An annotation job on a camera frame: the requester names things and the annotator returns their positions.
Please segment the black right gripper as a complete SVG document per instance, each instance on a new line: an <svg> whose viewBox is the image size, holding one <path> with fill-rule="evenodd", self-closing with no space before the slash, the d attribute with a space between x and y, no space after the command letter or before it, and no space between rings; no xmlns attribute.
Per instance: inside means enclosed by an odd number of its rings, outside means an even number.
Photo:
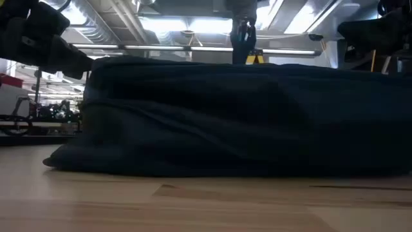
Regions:
<svg viewBox="0 0 412 232"><path fill-rule="evenodd" d="M410 8L378 9L377 49L380 53L394 54L403 50L412 37L412 10ZM356 50L369 52L373 49L369 34L373 20L346 21L337 27L348 45Z"/></svg>

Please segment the background black metal frame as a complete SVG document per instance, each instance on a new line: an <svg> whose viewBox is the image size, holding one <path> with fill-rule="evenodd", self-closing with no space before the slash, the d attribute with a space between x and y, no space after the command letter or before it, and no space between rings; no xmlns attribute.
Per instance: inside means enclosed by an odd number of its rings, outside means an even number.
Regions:
<svg viewBox="0 0 412 232"><path fill-rule="evenodd" d="M39 89L40 89L40 82L42 78L42 70L40 67L35 71L34 73L35 78L36 78L36 84L35 84L35 103L37 104L39 102Z"/></svg>

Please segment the navy blue backpack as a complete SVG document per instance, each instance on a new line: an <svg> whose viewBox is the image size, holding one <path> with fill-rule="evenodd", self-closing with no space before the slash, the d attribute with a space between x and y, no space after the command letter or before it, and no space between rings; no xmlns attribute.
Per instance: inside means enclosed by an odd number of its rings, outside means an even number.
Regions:
<svg viewBox="0 0 412 232"><path fill-rule="evenodd" d="M299 64L106 57L46 166L142 177L412 172L412 79Z"/></svg>

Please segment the red box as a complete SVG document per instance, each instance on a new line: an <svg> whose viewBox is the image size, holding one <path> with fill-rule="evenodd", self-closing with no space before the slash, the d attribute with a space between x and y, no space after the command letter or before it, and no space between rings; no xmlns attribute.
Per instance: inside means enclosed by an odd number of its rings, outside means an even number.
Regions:
<svg viewBox="0 0 412 232"><path fill-rule="evenodd" d="M17 88L22 88L23 87L23 80L18 79L16 77L9 76L9 75L4 74L4 73L0 73L0 86L2 84L7 84L7 85L14 86L14 87L17 87Z"/></svg>

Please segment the corrugated silver ventilation duct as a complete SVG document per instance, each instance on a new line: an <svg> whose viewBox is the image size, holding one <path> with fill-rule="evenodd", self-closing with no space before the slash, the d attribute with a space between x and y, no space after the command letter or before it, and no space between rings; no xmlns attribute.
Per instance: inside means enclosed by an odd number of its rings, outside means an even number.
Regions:
<svg viewBox="0 0 412 232"><path fill-rule="evenodd" d="M117 44L118 38L87 0L73 0L62 14L70 20L70 29L95 44Z"/></svg>

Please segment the white cabinet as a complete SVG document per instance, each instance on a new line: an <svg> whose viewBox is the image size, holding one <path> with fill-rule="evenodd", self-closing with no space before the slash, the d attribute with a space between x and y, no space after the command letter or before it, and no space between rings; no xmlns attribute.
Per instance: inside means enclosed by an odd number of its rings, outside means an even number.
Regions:
<svg viewBox="0 0 412 232"><path fill-rule="evenodd" d="M0 115L11 115L20 97L28 97L28 91L8 84L0 86ZM19 116L29 115L29 102L23 101L17 112Z"/></svg>

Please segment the yellow stepladder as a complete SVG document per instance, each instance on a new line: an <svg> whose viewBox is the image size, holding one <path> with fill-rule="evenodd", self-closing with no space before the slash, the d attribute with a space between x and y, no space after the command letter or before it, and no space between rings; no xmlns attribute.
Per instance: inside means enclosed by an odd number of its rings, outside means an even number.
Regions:
<svg viewBox="0 0 412 232"><path fill-rule="evenodd" d="M253 49L248 54L245 64L251 65L251 64L263 64L263 63L264 63L263 50Z"/></svg>

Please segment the long ceiling light strip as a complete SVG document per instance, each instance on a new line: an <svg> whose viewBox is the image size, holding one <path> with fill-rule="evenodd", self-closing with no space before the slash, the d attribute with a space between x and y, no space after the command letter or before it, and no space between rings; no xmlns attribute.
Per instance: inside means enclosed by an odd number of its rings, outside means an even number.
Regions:
<svg viewBox="0 0 412 232"><path fill-rule="evenodd" d="M153 51L174 51L174 52L232 52L228 47L210 46L155 46L155 45L115 45L115 44L76 44L73 46L78 49L86 50L153 50ZM319 50L288 50L288 49L262 49L265 54L273 55L309 55L319 56Z"/></svg>

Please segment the background robot workstation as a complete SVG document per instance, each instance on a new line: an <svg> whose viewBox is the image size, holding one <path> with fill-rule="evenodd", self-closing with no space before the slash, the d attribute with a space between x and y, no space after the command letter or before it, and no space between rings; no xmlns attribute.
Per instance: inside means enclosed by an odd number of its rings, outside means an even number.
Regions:
<svg viewBox="0 0 412 232"><path fill-rule="evenodd" d="M74 136L82 132L82 116L70 102L43 106L29 97L19 97L9 114L0 114L0 133L10 137Z"/></svg>

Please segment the dark tall tool holder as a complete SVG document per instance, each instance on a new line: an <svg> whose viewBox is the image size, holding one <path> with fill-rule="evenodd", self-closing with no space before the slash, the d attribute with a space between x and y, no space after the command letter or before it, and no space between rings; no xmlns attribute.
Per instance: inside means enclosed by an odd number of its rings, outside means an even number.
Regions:
<svg viewBox="0 0 412 232"><path fill-rule="evenodd" d="M256 45L258 0L225 0L225 6L232 13L232 63L245 64Z"/></svg>

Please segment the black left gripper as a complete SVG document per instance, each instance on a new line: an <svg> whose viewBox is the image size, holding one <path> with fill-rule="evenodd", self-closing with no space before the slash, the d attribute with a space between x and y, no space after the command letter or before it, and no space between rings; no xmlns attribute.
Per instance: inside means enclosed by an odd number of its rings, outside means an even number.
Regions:
<svg viewBox="0 0 412 232"><path fill-rule="evenodd" d="M91 70L93 59L65 40L53 41L56 38L56 35L27 37L0 32L0 58L82 79L83 73Z"/></svg>

